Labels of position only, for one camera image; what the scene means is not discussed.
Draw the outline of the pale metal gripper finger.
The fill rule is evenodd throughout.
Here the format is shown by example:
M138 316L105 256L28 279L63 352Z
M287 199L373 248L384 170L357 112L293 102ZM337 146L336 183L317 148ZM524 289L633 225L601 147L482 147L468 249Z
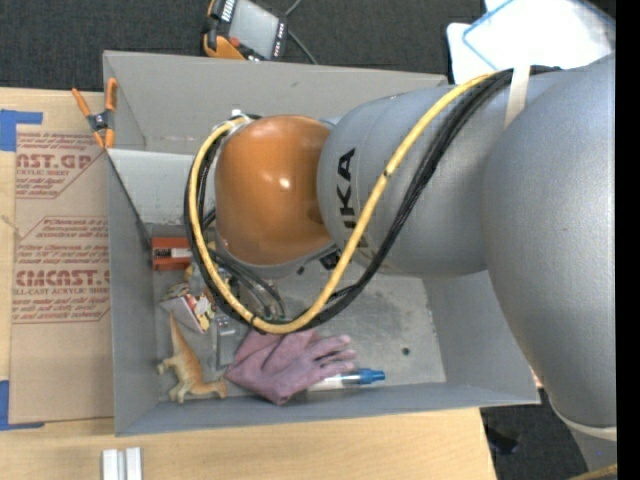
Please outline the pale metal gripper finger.
M237 330L226 316L216 318L216 368L223 369L233 362L236 350Z

